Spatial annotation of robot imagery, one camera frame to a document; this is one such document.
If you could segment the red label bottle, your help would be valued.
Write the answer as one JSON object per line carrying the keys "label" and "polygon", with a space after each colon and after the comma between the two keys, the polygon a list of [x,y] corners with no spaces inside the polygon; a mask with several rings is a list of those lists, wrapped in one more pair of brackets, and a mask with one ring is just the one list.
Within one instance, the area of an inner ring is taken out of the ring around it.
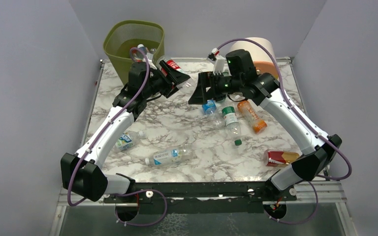
{"label": "red label bottle", "polygon": [[[186,74],[186,75],[188,75],[187,73],[186,73],[186,71],[184,71],[176,62],[175,62],[175,60],[173,60],[171,57],[169,57],[169,56],[165,56],[165,55],[163,55],[163,56],[161,56],[157,61],[156,61],[156,66],[157,66],[157,68],[159,68],[161,71],[162,71],[162,73],[164,74],[164,75],[166,75],[166,72],[165,72],[165,70],[164,69],[162,69],[162,67],[161,67],[161,65],[160,65],[160,62],[161,61],[164,61],[165,63],[166,63],[166,65],[168,65],[171,69],[173,69],[173,70],[176,70],[176,71],[178,71],[178,72],[180,72],[180,73],[183,73],[183,74]],[[193,85],[194,85],[194,80],[191,78],[191,77],[189,77],[185,82],[183,82],[182,84],[180,84],[180,85],[178,85],[177,86],[177,88],[178,89],[180,89],[180,90],[187,90],[187,89],[191,89],[191,88],[193,88]]]}
{"label": "red label bottle", "polygon": [[134,62],[140,62],[140,61],[143,61],[144,60],[144,57],[143,55],[136,49],[132,49],[131,52],[130,52],[130,58],[134,61]]}

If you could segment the green white label bottle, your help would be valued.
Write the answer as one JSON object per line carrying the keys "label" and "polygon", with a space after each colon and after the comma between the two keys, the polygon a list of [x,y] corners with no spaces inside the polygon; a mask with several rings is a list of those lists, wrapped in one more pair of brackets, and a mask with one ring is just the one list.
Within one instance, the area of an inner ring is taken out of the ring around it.
{"label": "green white label bottle", "polygon": [[234,107],[224,106],[221,110],[221,114],[225,121],[225,128],[229,137],[234,142],[235,146],[240,146],[242,144],[242,132]]}

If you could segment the blue label clear bottle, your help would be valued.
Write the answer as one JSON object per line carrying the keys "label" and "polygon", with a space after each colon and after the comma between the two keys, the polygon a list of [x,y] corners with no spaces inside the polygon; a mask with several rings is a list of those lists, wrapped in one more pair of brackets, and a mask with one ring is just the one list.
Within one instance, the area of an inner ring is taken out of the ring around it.
{"label": "blue label clear bottle", "polygon": [[215,128],[222,128],[224,126],[223,118],[213,100],[208,100],[202,105],[202,110],[209,121]]}

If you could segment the purple label Ganten bottle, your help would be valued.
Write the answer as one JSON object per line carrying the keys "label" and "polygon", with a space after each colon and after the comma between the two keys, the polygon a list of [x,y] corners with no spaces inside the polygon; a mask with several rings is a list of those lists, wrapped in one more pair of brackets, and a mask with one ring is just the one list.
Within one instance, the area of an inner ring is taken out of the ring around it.
{"label": "purple label Ganten bottle", "polygon": [[148,60],[153,60],[153,54],[147,47],[145,47],[143,44],[139,44],[137,48],[139,49],[139,52],[138,52],[139,59],[143,60],[144,57],[146,57]]}

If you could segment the dark green label bottle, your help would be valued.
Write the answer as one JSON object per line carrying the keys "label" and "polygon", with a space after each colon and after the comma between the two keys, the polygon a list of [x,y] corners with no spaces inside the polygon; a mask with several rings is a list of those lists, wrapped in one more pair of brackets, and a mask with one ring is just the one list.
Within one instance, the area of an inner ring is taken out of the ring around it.
{"label": "dark green label bottle", "polygon": [[141,140],[146,138],[143,131],[127,131],[124,132],[115,143],[115,148],[124,151],[132,148],[140,143]]}

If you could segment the blue white label bottle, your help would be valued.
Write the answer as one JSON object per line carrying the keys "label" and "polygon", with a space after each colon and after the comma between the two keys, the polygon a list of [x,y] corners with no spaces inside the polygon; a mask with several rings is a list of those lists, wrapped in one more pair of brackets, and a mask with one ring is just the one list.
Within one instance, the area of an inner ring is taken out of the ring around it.
{"label": "blue white label bottle", "polygon": [[145,158],[145,164],[148,166],[165,166],[180,163],[193,157],[190,149],[176,147],[155,152],[150,157]]}

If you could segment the green tinted bottle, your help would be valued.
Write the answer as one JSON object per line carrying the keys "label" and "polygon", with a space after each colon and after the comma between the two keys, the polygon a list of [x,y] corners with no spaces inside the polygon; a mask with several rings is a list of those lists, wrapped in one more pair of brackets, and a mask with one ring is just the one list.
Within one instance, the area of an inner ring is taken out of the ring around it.
{"label": "green tinted bottle", "polygon": [[228,70],[226,70],[226,71],[223,71],[223,72],[222,72],[222,75],[223,75],[223,76],[230,76],[230,73],[229,73]]}

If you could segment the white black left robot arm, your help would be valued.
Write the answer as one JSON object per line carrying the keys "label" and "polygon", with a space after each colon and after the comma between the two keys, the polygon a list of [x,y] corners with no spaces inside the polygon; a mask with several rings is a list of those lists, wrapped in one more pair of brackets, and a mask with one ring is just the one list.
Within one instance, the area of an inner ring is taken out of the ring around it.
{"label": "white black left robot arm", "polygon": [[108,154],[120,136],[135,122],[147,106],[147,100],[160,94],[169,98],[190,79],[165,61],[160,67],[151,67],[147,62],[134,62],[128,72],[125,89],[114,99],[106,119],[92,137],[84,142],[74,154],[65,153],[61,158],[63,187],[67,190],[69,206],[76,193],[83,200],[93,202],[106,194],[126,194],[134,180],[122,174],[105,175],[102,167]]}

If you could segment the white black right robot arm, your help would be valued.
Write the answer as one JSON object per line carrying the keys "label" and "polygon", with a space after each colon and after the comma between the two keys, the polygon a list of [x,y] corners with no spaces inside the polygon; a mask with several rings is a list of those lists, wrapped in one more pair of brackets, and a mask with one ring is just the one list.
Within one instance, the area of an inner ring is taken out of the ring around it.
{"label": "white black right robot arm", "polygon": [[332,161],[342,139],[328,135],[297,109],[270,73],[256,72],[248,51],[239,49],[225,56],[230,74],[211,71],[198,74],[197,87],[190,97],[190,105],[203,105],[223,95],[240,92],[255,105],[272,115],[290,134],[302,154],[293,163],[273,174],[266,182],[266,192],[279,195],[301,181],[311,181]]}

